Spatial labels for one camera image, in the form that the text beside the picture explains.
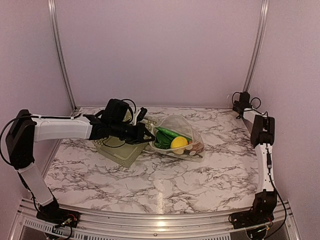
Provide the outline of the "brown red potato toy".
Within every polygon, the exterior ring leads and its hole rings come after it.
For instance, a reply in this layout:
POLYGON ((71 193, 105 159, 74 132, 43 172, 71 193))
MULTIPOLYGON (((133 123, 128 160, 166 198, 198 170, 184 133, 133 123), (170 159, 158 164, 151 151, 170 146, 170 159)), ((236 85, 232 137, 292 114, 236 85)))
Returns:
POLYGON ((190 152, 191 155, 201 153, 204 150, 204 144, 202 142, 196 142, 188 145, 185 149, 190 152))

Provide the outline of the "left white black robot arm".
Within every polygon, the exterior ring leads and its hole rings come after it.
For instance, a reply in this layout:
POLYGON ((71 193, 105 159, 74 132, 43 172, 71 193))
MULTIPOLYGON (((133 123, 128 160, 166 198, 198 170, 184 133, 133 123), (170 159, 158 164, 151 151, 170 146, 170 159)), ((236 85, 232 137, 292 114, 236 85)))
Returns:
POLYGON ((77 116, 32 115, 22 109, 16 118, 10 120, 2 129, 9 159, 5 159, 18 173, 25 188, 38 201, 37 218, 61 223, 67 217, 74 221, 77 212, 60 208, 58 201, 45 183, 35 165, 33 148, 35 142, 60 139, 100 140, 115 137, 125 144, 137 145, 155 140, 142 120, 147 113, 141 108, 131 119, 125 121, 126 110, 104 109, 92 114, 77 116))

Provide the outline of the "clear zip top bag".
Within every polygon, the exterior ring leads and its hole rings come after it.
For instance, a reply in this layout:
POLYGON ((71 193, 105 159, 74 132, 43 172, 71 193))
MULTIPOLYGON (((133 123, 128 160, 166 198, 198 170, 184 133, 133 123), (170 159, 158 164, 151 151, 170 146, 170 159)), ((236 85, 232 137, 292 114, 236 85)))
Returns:
POLYGON ((147 126, 155 136, 150 148, 162 155, 202 162, 205 145, 200 133, 180 115, 170 115, 160 121, 150 121, 147 126))

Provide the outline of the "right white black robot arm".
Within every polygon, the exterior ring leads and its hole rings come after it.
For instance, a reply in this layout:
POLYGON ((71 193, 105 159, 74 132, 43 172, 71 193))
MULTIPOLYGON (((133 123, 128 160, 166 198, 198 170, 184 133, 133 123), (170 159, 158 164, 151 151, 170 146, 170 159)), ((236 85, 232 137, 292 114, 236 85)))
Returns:
POLYGON ((272 221, 278 203, 278 191, 274 183, 273 144, 275 141, 275 119, 268 112, 261 113, 249 102, 236 100, 233 110, 238 117, 252 123, 250 142, 258 162, 258 186, 250 209, 232 213, 230 222, 236 229, 272 221))

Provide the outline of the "yellow lemon toy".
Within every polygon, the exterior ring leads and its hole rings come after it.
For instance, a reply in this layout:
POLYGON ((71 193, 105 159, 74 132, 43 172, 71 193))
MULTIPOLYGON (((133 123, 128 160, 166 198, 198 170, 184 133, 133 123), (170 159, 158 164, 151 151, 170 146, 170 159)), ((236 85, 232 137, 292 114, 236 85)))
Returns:
POLYGON ((182 155, 188 144, 188 140, 185 137, 177 136, 172 140, 170 148, 175 154, 182 155))

